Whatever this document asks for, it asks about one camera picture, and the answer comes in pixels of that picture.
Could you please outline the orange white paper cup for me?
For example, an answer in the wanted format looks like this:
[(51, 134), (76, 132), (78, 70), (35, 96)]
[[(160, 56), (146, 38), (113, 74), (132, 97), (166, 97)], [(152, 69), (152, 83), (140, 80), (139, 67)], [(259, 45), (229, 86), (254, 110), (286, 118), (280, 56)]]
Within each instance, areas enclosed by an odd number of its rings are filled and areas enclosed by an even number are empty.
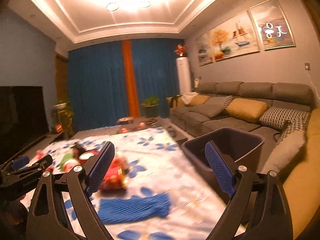
[(71, 158), (66, 160), (62, 165), (62, 171), (64, 173), (69, 172), (73, 167), (80, 165), (77, 159)]

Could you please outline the mustard cushion far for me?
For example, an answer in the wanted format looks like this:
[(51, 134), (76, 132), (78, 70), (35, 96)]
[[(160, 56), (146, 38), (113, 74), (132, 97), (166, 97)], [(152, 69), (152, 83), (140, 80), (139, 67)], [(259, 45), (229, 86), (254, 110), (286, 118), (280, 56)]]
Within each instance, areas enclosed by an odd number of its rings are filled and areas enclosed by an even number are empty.
[(197, 106), (197, 105), (202, 105), (202, 104), (206, 103), (206, 101), (208, 101), (209, 98), (210, 98), (210, 96), (198, 94), (197, 96), (195, 96), (191, 99), (191, 101), (188, 105), (191, 107)]

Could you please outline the grey cushion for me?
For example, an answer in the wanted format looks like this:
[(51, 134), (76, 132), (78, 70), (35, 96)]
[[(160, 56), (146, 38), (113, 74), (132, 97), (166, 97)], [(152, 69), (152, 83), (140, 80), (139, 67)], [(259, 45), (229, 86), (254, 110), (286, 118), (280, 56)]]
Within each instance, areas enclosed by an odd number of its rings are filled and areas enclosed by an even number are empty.
[(202, 114), (210, 119), (220, 116), (224, 113), (225, 109), (217, 105), (196, 105), (190, 108), (191, 112)]

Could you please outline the green foam net sleeve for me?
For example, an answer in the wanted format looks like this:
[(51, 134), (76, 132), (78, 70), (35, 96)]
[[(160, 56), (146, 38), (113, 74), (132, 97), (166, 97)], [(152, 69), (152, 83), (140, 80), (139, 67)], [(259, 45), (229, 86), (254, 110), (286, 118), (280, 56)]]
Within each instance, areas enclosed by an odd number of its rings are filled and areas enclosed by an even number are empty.
[(63, 158), (61, 159), (60, 163), (59, 163), (59, 168), (62, 169), (64, 163), (65, 163), (67, 160), (73, 159), (73, 158), (74, 158), (73, 153), (71, 153), (71, 152), (66, 153), (66, 154), (63, 156)]

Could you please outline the red paper cup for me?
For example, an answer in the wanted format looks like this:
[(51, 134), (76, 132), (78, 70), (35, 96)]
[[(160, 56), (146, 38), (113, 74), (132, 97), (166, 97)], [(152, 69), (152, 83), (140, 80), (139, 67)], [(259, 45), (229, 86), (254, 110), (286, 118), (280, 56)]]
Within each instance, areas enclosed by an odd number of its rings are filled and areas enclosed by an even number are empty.
[(129, 164), (125, 157), (116, 155), (106, 172), (103, 181), (100, 184), (100, 191), (125, 190), (127, 189), (126, 174), (129, 170)]
[(81, 154), (81, 155), (79, 156), (79, 162), (80, 162), (80, 164), (81, 164), (81, 165), (84, 165), (84, 164), (88, 161), (88, 159), (89, 159), (90, 157), (92, 157), (92, 156), (94, 156), (94, 155), (97, 155), (97, 154), (99, 154), (99, 152), (96, 151), (96, 150), (90, 150), (90, 151), (87, 151), (87, 152)]

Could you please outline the small left painting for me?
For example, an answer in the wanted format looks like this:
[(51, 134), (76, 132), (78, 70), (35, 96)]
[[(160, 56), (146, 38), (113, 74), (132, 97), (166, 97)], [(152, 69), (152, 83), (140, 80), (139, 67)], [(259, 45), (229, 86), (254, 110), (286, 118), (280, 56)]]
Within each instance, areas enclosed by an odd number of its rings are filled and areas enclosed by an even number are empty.
[(213, 56), (210, 47), (208, 34), (205, 33), (196, 38), (197, 58), (200, 66), (213, 63)]

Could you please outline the floral white blue tablecloth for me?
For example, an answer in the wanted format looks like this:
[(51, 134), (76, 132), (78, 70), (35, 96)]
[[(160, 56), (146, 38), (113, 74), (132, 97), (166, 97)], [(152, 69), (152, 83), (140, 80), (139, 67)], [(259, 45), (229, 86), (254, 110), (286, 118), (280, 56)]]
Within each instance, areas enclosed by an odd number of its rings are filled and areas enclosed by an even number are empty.
[(167, 193), (170, 213), (135, 223), (108, 224), (114, 239), (205, 239), (225, 210), (225, 203), (196, 172), (178, 144), (163, 128), (115, 135), (95, 135), (54, 142), (42, 151), (53, 158), (54, 172), (77, 142), (87, 150), (100, 150), (112, 142), (116, 155), (129, 164), (125, 191), (96, 192), (91, 202), (98, 212), (102, 199), (130, 199)]

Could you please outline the white clothes on sofa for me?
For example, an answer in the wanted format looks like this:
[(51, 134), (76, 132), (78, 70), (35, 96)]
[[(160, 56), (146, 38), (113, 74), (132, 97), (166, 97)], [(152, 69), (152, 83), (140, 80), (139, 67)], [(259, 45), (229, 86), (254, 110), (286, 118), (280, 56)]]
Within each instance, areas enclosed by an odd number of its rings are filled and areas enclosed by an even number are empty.
[(197, 92), (184, 93), (181, 95), (181, 100), (185, 105), (189, 105), (194, 97), (198, 95)]

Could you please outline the right framed painting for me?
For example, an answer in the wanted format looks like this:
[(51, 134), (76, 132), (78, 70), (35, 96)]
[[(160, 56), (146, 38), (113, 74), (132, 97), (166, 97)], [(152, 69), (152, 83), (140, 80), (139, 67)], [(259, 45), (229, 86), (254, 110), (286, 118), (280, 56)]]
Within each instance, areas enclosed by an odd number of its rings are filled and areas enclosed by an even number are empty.
[(263, 50), (296, 46), (290, 25), (278, 0), (267, 0), (250, 7), (250, 13)]

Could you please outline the red gold flower ornament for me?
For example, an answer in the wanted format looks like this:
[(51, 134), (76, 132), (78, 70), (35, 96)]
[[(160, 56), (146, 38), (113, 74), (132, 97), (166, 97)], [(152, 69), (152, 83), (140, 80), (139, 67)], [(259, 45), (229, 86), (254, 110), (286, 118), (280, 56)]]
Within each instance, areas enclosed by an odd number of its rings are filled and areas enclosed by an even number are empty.
[(174, 50), (177, 57), (187, 57), (188, 50), (185, 44), (178, 44)]

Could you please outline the box on coffee table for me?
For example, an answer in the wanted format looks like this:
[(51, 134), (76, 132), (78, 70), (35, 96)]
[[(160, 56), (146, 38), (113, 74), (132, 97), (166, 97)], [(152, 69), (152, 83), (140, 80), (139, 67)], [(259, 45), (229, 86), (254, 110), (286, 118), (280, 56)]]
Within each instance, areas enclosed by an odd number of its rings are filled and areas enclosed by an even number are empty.
[(117, 124), (118, 125), (128, 125), (128, 124), (132, 124), (133, 122), (134, 122), (134, 117), (127, 116), (127, 117), (120, 118), (117, 121)]

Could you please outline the tree and ship painting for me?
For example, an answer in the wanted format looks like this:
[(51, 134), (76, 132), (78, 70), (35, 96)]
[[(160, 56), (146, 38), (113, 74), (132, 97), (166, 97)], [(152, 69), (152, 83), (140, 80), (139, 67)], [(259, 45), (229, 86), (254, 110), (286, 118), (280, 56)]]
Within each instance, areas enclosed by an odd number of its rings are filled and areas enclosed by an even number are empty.
[(217, 25), (208, 34), (216, 62), (260, 51), (247, 10)]

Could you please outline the grey sectional sofa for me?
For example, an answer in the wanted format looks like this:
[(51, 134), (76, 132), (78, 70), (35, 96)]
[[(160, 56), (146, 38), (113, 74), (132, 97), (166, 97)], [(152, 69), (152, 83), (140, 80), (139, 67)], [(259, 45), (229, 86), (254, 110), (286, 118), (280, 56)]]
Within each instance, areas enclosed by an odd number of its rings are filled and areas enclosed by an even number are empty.
[(319, 109), (308, 85), (209, 82), (189, 101), (176, 95), (168, 104), (171, 122), (193, 136), (185, 155), (223, 200), (204, 155), (209, 140), (251, 171), (276, 171), (294, 239), (319, 239)]

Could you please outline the dark wrapper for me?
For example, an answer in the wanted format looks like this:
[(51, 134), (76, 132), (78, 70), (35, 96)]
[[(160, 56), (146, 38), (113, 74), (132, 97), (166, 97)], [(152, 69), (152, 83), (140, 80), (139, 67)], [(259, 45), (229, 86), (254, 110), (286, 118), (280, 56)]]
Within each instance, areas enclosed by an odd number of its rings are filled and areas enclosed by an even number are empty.
[(76, 142), (72, 146), (72, 152), (73, 152), (74, 158), (79, 159), (80, 155), (86, 153), (86, 149), (83, 148), (79, 143)]

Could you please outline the blue foam net sleeve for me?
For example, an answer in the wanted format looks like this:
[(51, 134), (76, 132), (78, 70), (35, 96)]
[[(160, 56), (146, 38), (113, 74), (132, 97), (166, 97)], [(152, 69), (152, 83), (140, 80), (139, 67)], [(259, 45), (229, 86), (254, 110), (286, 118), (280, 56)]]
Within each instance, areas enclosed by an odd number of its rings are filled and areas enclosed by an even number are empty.
[(171, 208), (167, 193), (130, 199), (100, 200), (98, 217), (104, 224), (132, 223), (153, 217), (165, 218)]

